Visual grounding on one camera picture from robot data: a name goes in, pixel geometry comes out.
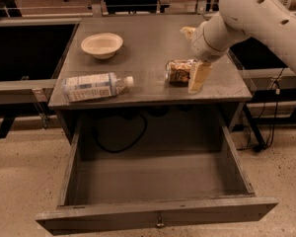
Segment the drawer front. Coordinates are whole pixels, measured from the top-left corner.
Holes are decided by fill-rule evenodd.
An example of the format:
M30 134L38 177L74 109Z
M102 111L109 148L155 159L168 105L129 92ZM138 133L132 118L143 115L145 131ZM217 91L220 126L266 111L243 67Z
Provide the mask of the drawer front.
M170 107L162 117L145 112L130 123L129 116L125 121L106 112L81 115L58 208L37 215L42 227L64 234L252 221L277 204L255 197L215 106ZM94 128L102 144L118 148L145 132L124 152L109 154ZM115 129L122 133L114 137Z

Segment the plastic bottle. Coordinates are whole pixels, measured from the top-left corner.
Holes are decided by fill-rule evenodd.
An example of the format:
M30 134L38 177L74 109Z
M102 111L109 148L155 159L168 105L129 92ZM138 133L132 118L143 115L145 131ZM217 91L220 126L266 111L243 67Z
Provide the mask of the plastic bottle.
M132 76L117 78L115 73L95 74L65 78L62 91L67 101L113 97L134 85Z

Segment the beige floor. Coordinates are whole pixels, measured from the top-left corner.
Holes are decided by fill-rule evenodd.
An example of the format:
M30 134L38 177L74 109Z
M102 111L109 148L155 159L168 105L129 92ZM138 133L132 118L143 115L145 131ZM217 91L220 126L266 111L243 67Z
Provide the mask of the beige floor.
M233 134L237 147L247 134ZM56 118L47 130L39 118L19 118L0 140L0 237L50 236L35 222L40 211L54 209L68 158L69 144ZM296 237L296 127L278 128L273 146L260 154L240 152L258 196L277 197L279 205L260 222L114 231L99 237Z

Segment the white bottle cap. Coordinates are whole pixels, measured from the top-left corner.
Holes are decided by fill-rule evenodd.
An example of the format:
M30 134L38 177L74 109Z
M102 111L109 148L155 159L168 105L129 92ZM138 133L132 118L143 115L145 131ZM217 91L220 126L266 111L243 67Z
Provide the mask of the white bottle cap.
M127 76L125 78L125 83L126 83L127 88L133 87L134 86L134 79L132 78L132 76Z

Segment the white bowl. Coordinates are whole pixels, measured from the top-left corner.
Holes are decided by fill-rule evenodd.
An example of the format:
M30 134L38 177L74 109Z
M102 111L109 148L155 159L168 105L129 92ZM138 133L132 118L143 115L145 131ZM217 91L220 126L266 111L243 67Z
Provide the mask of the white bowl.
M81 48L98 59L109 59L122 46L122 38L115 34L104 33L85 38Z

